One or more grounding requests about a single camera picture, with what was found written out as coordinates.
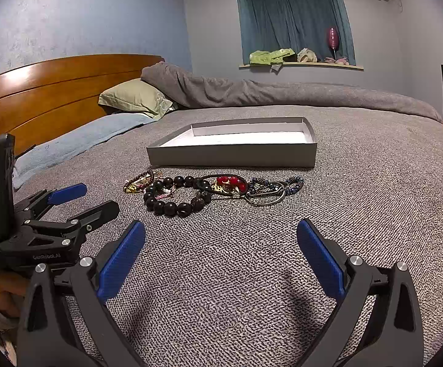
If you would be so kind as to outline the person's left hand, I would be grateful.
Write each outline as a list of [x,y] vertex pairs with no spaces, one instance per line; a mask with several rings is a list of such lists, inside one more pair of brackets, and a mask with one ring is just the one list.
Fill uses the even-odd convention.
[[29,280],[13,272],[0,272],[0,312],[7,317],[20,316],[14,296],[25,297]]

